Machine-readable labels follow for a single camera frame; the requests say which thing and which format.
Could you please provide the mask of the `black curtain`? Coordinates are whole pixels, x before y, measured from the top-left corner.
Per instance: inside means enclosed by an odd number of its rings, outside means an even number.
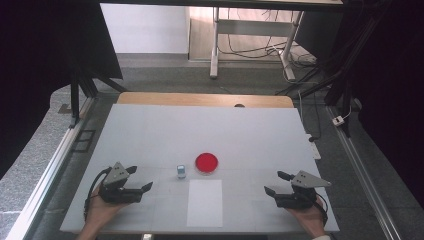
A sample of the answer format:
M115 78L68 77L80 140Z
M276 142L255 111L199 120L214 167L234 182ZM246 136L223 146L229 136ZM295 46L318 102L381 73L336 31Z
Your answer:
M424 0L392 0L353 68L359 121L424 208Z
M122 77L97 0L0 0L0 178L76 76Z

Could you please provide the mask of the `white desk frame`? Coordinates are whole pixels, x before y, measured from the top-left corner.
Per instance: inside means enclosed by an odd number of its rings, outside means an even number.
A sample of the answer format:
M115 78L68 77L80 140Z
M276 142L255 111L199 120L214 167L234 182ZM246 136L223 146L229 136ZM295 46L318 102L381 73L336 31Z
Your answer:
M219 35L243 35L243 36L268 36L284 37L286 44L283 50L278 50L278 57L283 65L283 73L289 81L295 79L294 72L290 65L289 55L294 38L298 31L303 12L295 11L291 22L278 21L254 21L254 20L236 20L227 17L220 18L220 9L213 8L213 45L210 60L210 78L216 79L218 76L218 40Z

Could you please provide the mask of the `aluminium rail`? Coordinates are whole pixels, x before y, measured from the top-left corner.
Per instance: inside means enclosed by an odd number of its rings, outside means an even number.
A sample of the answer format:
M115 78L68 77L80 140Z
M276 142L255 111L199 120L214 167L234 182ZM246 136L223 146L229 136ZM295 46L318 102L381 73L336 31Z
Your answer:
M33 225L34 219L37 216L37 212L48 194L48 191L53 185L55 178L58 176L58 173L63 166L74 141L82 129L84 120L86 119L93 102L94 99L88 97L82 104L81 109L77 112L80 120L73 127L68 127L66 129L60 143L46 165L43 174L38 179L31 195L28 197L25 206L20 211L16 212L19 216L16 218L16 221L4 240L23 240L28 234L31 226Z
M362 158L360 157L351 138L348 137L340 127L335 126L335 130L367 197L368 203L373 210L373 214L385 235L385 238L387 240L402 240L400 231L398 230L398 227L396 226L382 197L378 193L377 188L362 162Z

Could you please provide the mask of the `white power strip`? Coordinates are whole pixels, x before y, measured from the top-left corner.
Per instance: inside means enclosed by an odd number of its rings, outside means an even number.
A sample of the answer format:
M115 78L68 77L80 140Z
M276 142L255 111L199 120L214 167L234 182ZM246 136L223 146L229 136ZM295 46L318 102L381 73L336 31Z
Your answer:
M315 143L316 138L313 137L311 134L306 134L306 137L307 137L308 142L310 143L313 158L315 160L321 160L321 155L320 155L319 150L317 148L317 145Z

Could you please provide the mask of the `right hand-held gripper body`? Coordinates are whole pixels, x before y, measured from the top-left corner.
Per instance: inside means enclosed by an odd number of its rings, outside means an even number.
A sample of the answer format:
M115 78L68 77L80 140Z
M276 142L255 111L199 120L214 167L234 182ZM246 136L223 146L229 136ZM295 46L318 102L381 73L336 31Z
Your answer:
M316 188L331 185L329 181L303 170L300 170L294 179L288 182L291 184L293 192L291 194L276 193L274 200L279 208L309 209L316 203Z

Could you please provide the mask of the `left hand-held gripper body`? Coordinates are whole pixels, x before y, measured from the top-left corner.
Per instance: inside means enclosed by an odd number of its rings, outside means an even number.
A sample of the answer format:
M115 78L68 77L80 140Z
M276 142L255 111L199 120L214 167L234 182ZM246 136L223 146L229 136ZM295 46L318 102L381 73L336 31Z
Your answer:
M106 203L139 203L143 195L141 189L124 188L130 175L131 174L126 171L126 168L120 162L116 162L110 172L102 180L99 196Z

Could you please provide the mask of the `person's left hand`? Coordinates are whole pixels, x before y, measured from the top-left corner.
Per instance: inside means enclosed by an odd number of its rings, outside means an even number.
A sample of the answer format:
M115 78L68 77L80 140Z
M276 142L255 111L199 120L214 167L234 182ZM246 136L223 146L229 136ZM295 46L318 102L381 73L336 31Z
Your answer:
M90 195L90 203L84 227L89 230L100 231L124 207L126 207L126 204L106 203L99 196L99 187L96 187Z

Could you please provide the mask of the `large white board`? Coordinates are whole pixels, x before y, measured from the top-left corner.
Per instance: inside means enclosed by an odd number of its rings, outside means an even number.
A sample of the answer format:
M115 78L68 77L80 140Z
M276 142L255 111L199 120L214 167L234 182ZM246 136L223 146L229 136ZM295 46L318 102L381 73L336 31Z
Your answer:
M219 161L210 175L195 159L212 153ZM74 199L61 225L77 233L90 185L103 169L121 162L137 166L127 187L153 182L139 203L124 208L107 233L283 234L299 233L295 218L277 207L264 186L292 191L277 171L319 173L294 108L187 107L116 104L112 107ZM177 178L178 165L186 177ZM221 180L222 227L188 227L191 180Z

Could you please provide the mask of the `person's right hand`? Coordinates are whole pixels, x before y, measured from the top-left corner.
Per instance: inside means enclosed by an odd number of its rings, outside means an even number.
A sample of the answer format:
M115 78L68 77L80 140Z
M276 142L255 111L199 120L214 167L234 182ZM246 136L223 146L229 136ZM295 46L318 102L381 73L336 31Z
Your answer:
M311 239L324 234L328 235L324 230L322 212L316 206L300 210L287 209L287 211L296 218Z

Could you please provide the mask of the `wooden table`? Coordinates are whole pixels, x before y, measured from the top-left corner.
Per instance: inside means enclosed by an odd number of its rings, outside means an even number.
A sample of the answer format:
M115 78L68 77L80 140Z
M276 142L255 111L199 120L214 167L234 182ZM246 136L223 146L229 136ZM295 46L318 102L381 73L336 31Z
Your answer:
M146 104L172 106L216 106L255 108L293 108L294 104L287 96L198 94L198 93L157 93L124 92L117 100L118 104Z

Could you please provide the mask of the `white paper sheet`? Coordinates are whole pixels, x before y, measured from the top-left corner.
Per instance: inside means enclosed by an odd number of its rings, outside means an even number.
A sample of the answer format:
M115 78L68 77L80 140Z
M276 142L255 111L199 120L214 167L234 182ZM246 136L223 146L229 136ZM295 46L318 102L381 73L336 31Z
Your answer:
M191 180L187 209L188 227L222 227L221 180Z

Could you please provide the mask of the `black metal stand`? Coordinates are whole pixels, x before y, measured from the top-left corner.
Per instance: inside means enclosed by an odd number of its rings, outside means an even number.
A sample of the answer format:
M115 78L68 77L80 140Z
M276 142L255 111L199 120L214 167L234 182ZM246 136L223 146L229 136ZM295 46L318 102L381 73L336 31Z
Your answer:
M127 89L114 82L111 78L100 74L93 69L75 69L71 72L71 128L75 128L80 121L79 90L82 90L87 98L98 95L98 89L94 80L98 79L119 93L127 92Z
M306 0L305 2L288 0L287 3L279 4L282 10L336 12L356 18L356 23L350 24L351 29L345 28L345 35L349 37L340 43L340 47L328 60L324 61L324 64L332 63L334 67L337 67L334 73L317 85L299 92L295 97L296 100L300 100L331 85L332 88L325 96L324 103L335 105L340 98L343 98L341 117L344 123L342 130L347 136L350 136L348 122L352 97L352 80L348 78L348 75L391 2L392 0L346 0L346 3L335 4L333 0L330 0L329 3L315 3L315 0Z

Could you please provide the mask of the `red petri dish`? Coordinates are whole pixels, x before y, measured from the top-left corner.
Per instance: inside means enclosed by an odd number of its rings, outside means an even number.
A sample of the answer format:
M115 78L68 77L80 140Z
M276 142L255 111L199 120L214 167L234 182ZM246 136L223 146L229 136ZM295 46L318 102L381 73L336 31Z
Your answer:
M218 158L212 153L201 153L195 159L196 170L204 175L212 174L219 165Z

